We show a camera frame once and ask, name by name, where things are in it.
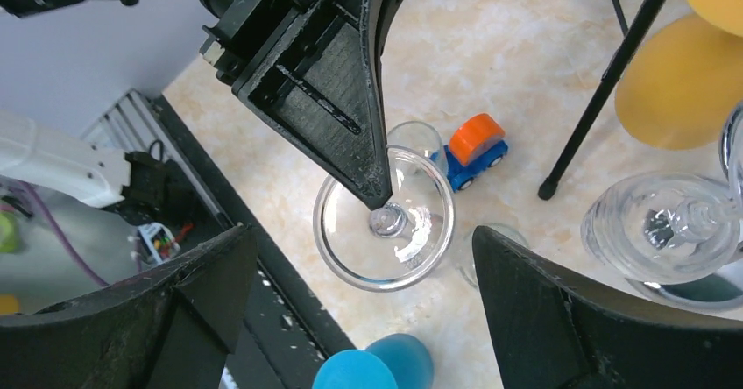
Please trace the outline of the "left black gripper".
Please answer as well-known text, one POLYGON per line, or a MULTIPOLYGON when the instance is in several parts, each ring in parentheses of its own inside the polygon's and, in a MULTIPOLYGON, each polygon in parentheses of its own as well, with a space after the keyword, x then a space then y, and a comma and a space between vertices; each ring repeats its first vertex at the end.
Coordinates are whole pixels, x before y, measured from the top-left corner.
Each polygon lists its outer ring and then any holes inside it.
POLYGON ((199 0, 201 53, 258 118, 366 207, 392 196, 381 56, 403 0, 199 0))

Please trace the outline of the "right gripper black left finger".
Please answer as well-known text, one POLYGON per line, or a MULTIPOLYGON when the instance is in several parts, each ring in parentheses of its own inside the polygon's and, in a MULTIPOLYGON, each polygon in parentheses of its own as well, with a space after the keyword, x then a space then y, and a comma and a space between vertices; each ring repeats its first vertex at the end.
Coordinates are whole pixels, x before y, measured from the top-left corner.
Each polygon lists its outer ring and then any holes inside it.
POLYGON ((215 388, 237 348, 258 245, 244 226, 33 314, 1 319, 4 388, 215 388))

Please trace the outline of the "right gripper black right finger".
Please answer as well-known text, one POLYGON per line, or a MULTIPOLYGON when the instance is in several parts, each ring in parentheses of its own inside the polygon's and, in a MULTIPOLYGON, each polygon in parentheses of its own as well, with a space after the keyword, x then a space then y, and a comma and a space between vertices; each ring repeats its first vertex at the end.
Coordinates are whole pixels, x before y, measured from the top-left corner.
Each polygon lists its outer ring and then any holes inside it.
POLYGON ((473 245, 504 387, 741 387, 741 322, 627 294, 488 227, 473 245), (503 247, 491 275, 488 241, 503 247))

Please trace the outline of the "clear wine glass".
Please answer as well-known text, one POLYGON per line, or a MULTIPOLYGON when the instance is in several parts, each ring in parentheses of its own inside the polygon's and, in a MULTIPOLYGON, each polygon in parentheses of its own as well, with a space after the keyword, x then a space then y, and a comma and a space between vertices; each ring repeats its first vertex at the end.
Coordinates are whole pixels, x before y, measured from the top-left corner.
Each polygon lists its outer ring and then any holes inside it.
POLYGON ((584 216, 584 247, 640 282, 682 284, 739 258, 742 107, 719 141, 726 182, 693 173, 641 173, 610 186, 584 216))

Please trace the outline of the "orange plastic wine glass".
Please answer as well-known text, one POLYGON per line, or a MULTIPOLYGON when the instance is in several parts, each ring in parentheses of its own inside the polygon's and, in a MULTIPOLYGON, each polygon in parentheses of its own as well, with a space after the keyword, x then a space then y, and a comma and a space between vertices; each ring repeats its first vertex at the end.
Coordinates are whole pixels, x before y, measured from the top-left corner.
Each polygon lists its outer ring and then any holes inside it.
POLYGON ((686 0, 692 12, 636 53, 615 95, 625 131, 681 151, 716 140, 742 98, 742 0, 686 0))

